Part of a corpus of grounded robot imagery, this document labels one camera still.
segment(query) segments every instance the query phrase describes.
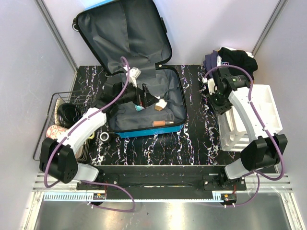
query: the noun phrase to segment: wire basket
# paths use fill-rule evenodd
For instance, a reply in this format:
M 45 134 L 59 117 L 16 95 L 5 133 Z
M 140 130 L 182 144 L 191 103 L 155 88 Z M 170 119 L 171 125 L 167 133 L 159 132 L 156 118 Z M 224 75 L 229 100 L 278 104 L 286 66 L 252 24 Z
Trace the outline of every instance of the wire basket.
M 33 154 L 33 160 L 39 161 L 40 160 L 40 152 L 41 152 L 41 145 L 43 140 L 46 138 L 46 132 L 48 127 L 55 124 L 54 121 L 54 111 L 55 105 L 58 98 L 61 98 L 65 103 L 72 103 L 76 105 L 82 112 L 85 114 L 86 111 L 91 107 L 92 103 L 94 102 L 93 91 L 91 90 L 79 90 L 79 91 L 70 91 L 70 92 L 56 92 L 52 95 L 49 108 L 47 111 L 47 117 L 40 133 L 39 139 L 36 144 L 36 148 Z M 87 140 L 81 157 L 77 159 L 77 161 L 86 161 L 88 156 L 89 150 L 89 143 L 90 141 Z

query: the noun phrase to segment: white plastic crate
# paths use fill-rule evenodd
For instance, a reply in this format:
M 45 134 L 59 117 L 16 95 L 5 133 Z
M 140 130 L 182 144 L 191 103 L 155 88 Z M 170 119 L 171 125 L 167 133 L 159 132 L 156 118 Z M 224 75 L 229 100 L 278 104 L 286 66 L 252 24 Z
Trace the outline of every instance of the white plastic crate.
M 269 85 L 254 85 L 252 101 L 267 127 L 279 133 L 283 127 L 277 112 Z M 242 151 L 248 144 L 245 126 L 234 107 L 218 116 L 221 149 L 224 151 Z

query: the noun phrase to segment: black marble table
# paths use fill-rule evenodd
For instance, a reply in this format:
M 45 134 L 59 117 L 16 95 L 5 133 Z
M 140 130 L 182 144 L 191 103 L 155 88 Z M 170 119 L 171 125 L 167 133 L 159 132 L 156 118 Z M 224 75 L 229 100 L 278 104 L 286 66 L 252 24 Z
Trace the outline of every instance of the black marble table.
M 220 150 L 217 116 L 201 86 L 202 65 L 173 66 L 179 73 L 187 102 L 188 119 L 177 133 L 137 138 L 116 138 L 103 144 L 97 130 L 89 146 L 94 165 L 217 165 L 230 164 L 239 153 Z M 80 66 L 73 90 L 95 97 L 107 74 L 101 66 Z

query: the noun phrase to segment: gray wall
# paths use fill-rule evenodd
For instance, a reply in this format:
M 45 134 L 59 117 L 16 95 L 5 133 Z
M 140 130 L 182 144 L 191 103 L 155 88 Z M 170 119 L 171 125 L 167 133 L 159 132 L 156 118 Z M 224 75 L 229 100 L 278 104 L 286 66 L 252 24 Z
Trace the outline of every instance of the gray wall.
M 33 0 L 0 4 L 0 229 L 18 229 L 38 163 L 32 160 L 52 93 L 73 71 Z
M 286 172 L 301 214 L 307 223 L 307 1 L 291 0 L 255 58 L 256 83 L 269 84 L 277 104 L 283 132 Z
M 173 48 L 169 64 L 200 64 L 221 46 L 251 51 L 278 0 L 153 0 Z M 72 20 L 102 0 L 44 0 L 77 65 L 98 65 Z

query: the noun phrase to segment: suitcase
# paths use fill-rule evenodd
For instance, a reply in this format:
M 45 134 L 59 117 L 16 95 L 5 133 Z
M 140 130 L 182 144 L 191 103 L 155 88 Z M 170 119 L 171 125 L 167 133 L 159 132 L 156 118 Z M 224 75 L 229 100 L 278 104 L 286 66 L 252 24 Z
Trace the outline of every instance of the suitcase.
M 118 106 L 109 119 L 109 131 L 121 138 L 178 132 L 187 119 L 185 97 L 177 71 L 165 65 L 172 57 L 167 30 L 152 0 L 115 0 L 91 7 L 73 20 L 73 29 L 89 46 L 110 78 L 125 81 L 120 57 L 141 70 L 138 85 L 145 83 L 154 96 L 165 98 L 167 106 L 156 111 L 154 104 L 137 111 L 134 104 Z M 153 121 L 173 121 L 152 127 Z

